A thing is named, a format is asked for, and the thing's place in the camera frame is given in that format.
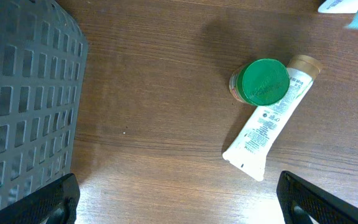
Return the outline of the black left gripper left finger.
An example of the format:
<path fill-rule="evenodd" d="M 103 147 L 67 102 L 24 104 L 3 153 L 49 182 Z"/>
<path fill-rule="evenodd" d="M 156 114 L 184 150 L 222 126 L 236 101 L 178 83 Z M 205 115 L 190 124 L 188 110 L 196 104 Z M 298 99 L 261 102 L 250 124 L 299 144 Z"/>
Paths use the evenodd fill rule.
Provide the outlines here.
<path fill-rule="evenodd" d="M 0 223 L 74 223 L 80 188 L 73 173 L 0 210 Z"/>

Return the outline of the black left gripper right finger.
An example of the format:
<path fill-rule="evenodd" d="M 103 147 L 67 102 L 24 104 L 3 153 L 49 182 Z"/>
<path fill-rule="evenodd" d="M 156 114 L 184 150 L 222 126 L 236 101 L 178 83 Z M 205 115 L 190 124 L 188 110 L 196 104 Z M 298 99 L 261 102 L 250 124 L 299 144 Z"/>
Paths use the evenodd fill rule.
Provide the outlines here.
<path fill-rule="evenodd" d="M 284 170 L 277 197 L 285 223 L 356 223 L 358 208 Z"/>

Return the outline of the white tube package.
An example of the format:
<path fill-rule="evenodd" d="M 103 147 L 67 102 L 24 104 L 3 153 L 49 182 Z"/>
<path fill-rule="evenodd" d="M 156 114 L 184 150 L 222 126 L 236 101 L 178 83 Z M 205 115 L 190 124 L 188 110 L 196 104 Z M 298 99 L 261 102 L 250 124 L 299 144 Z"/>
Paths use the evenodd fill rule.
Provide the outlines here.
<path fill-rule="evenodd" d="M 290 116 L 312 87 L 323 65 L 307 55 L 294 56 L 287 65 L 287 94 L 270 106 L 258 106 L 223 158 L 257 181 L 264 179 L 267 154 Z"/>

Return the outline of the green lid jar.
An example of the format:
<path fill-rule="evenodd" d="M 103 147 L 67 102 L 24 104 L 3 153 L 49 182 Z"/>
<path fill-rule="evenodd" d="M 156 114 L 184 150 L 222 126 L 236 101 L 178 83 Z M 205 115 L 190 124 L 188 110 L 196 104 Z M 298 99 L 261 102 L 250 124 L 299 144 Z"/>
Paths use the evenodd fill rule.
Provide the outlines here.
<path fill-rule="evenodd" d="M 290 86 L 286 66 L 262 58 L 239 67 L 229 79 L 229 91 L 241 103 L 268 106 L 280 101 Z"/>

